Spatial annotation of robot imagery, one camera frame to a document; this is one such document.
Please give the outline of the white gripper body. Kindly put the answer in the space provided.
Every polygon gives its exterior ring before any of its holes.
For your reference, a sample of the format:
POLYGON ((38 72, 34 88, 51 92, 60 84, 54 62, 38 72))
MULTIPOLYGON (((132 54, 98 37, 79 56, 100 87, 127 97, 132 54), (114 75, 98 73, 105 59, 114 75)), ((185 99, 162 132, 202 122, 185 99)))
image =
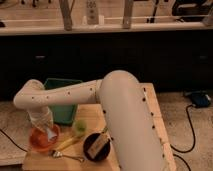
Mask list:
POLYGON ((49 107, 31 109, 28 114, 32 125, 40 131, 45 132, 47 128, 53 128, 53 115, 49 107))

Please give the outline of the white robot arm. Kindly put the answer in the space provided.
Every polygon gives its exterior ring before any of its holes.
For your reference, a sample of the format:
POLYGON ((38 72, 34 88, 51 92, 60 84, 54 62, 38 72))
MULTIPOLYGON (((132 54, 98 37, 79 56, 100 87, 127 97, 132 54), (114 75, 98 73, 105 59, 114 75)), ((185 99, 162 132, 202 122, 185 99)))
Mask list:
POLYGON ((35 79, 14 96, 16 107, 40 118, 51 105, 98 103, 121 171, 164 171, 166 160, 144 91, 131 73, 116 70, 104 78, 47 90, 35 79))

